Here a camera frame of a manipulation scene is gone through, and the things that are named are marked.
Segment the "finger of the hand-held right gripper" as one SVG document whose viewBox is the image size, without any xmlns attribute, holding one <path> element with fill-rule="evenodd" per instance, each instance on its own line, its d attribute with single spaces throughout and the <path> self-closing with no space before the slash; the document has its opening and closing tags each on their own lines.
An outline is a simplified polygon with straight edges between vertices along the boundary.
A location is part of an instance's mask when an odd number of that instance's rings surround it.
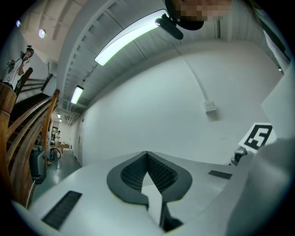
<svg viewBox="0 0 295 236">
<path fill-rule="evenodd" d="M 263 147 L 248 171 L 235 175 L 223 193 L 223 236 L 252 236 L 274 217 L 295 178 L 295 140 Z"/>
</svg>

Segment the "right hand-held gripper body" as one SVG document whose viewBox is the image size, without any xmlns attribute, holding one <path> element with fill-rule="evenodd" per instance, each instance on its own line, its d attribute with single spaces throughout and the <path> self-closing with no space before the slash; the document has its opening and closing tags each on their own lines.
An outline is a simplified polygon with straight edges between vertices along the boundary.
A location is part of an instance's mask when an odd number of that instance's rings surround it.
<svg viewBox="0 0 295 236">
<path fill-rule="evenodd" d="M 238 149 L 230 159 L 230 165 L 237 166 L 241 157 L 257 153 L 260 148 L 276 141 L 277 136 L 271 123 L 254 123 L 238 142 Z"/>
</svg>

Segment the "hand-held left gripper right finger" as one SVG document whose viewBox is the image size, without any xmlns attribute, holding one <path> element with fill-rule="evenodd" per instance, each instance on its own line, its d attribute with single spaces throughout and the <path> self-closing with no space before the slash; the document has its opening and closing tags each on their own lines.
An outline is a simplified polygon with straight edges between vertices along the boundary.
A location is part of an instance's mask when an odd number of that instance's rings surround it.
<svg viewBox="0 0 295 236">
<path fill-rule="evenodd" d="M 148 236 L 226 236 L 239 198 L 237 169 L 147 152 L 148 170 L 162 194 L 160 224 Z"/>
</svg>

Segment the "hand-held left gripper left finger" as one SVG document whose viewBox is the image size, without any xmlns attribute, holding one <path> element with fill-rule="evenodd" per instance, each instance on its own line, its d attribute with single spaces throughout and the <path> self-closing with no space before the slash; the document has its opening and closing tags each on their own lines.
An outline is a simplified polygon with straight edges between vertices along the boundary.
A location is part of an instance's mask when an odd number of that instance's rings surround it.
<svg viewBox="0 0 295 236">
<path fill-rule="evenodd" d="M 133 158 L 136 153 L 99 160 L 70 174 L 41 195 L 29 211 L 42 219 L 68 192 L 82 196 L 60 228 L 67 236 L 160 236 L 145 206 L 128 204 L 115 196 L 107 185 L 109 171 Z"/>
</svg>

